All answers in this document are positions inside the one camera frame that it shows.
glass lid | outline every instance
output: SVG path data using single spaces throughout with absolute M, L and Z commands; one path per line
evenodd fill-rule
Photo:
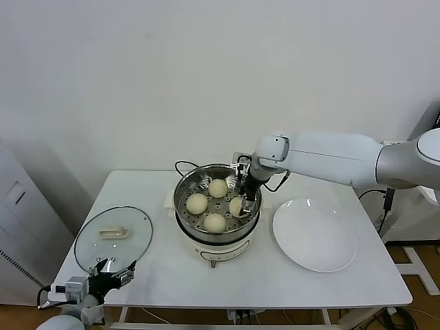
M 119 272 L 139 260 L 148 249 L 153 226 L 148 215 L 137 208 L 121 206 L 98 214 L 75 240 L 75 259 L 86 272 L 109 259 L 103 272 Z

white cabinet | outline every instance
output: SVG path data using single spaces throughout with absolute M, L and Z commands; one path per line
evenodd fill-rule
M 74 236 L 11 152 L 0 146 L 0 304 L 35 305 Z

white plate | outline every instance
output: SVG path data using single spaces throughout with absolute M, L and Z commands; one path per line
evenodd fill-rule
M 350 219 L 313 199 L 286 201 L 275 212 L 273 229 L 284 253 L 315 272 L 342 270 L 356 255 Z

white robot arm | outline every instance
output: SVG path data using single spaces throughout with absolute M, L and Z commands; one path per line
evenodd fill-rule
M 352 187 L 383 184 L 392 188 L 426 186 L 440 190 L 440 129 L 390 146 L 357 134 L 270 133 L 259 139 L 243 178 L 246 211 L 254 192 L 284 171 Z

electrical outlet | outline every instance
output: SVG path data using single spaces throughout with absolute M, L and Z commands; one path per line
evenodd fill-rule
M 382 141 L 382 144 L 389 146 L 392 144 L 401 144 L 401 143 L 405 143 L 408 142 L 408 140 L 384 140 Z

